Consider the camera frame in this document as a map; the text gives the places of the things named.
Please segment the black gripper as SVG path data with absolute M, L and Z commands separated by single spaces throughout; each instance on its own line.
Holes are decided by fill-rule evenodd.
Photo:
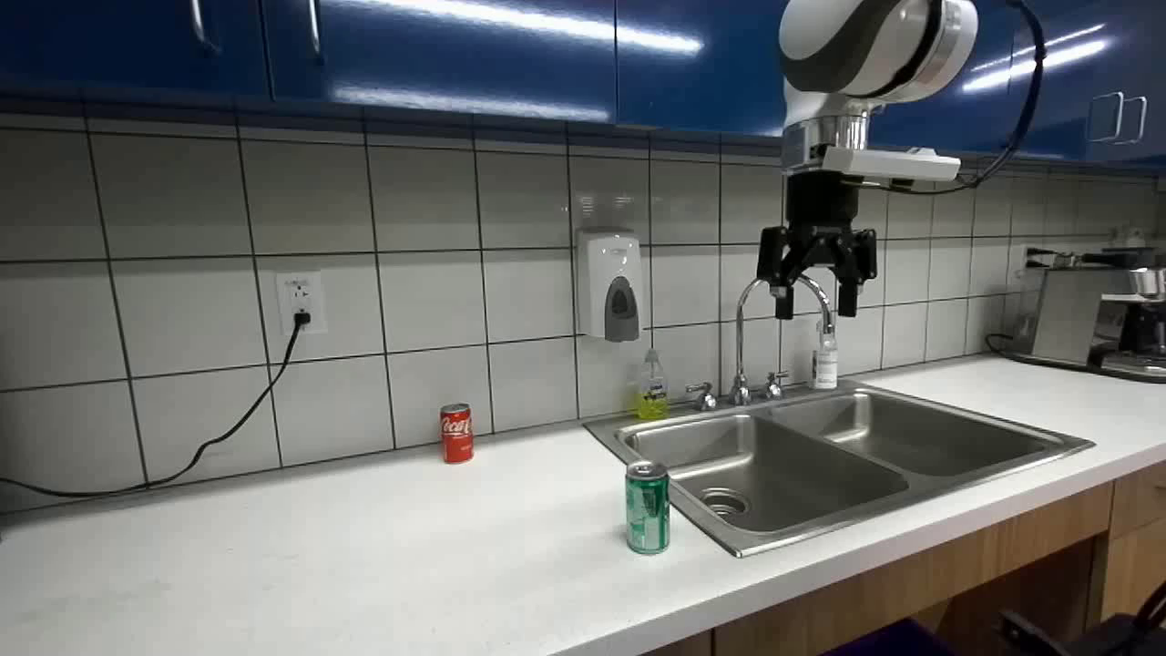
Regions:
M 838 278 L 838 314 L 855 316 L 858 285 L 878 274 L 878 233 L 855 231 L 858 182 L 838 170 L 788 177 L 788 221 L 767 227 L 756 246 L 756 278 L 773 282 L 777 320 L 794 316 L 798 274 L 822 263 Z

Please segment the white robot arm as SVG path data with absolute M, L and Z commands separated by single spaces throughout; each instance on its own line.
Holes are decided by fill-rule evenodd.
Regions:
M 868 126 L 881 107 L 945 90 L 975 25 L 974 0 L 788 0 L 777 28 L 788 221 L 767 227 L 756 246 L 778 320 L 794 316 L 794 282 L 813 266 L 835 274 L 835 308 L 855 314 L 858 289 L 878 274 L 878 233 L 851 227 L 863 182 L 958 177 L 958 155 L 873 149 Z

